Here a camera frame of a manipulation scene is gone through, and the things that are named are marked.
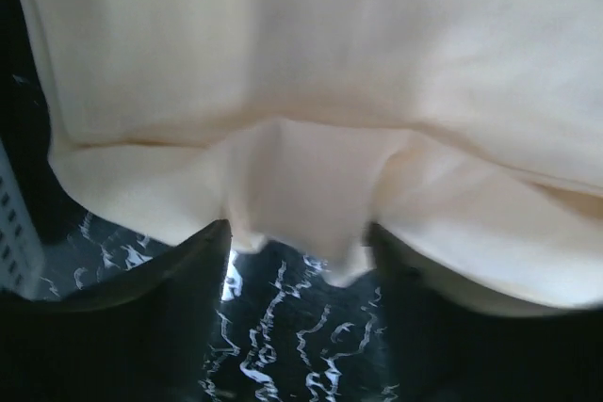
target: white cloth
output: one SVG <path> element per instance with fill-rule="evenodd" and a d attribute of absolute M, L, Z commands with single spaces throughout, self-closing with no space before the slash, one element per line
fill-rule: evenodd
<path fill-rule="evenodd" d="M 99 216 L 228 217 L 339 282 L 373 218 L 502 294 L 603 301 L 602 0 L 22 2 L 51 164 Z"/>

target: black and white surface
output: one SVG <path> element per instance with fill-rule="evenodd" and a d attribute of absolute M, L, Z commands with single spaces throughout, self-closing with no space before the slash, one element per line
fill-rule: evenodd
<path fill-rule="evenodd" d="M 47 247 L 39 297 L 65 297 L 167 249 L 87 213 L 64 242 Z M 278 243 L 257 255 L 231 251 L 200 373 L 207 400 L 396 400 L 374 276 L 340 289 L 321 269 Z"/>

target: gray plastic basket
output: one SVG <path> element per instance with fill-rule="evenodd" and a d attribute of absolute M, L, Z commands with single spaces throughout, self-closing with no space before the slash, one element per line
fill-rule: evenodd
<path fill-rule="evenodd" d="M 0 288 L 34 298 L 43 268 L 41 242 L 0 141 Z"/>

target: folded fabric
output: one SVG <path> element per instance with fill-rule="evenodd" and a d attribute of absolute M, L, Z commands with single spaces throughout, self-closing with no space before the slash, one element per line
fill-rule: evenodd
<path fill-rule="evenodd" d="M 370 219 L 502 294 L 603 301 L 602 0 L 22 0 L 67 192 L 370 268 Z"/>

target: cloth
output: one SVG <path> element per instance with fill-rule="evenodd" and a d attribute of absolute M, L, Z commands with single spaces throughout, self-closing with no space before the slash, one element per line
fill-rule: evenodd
<path fill-rule="evenodd" d="M 501 294 L 603 301 L 602 0 L 22 0 L 51 165 L 168 244 L 227 217 L 370 267 L 369 219 Z"/>

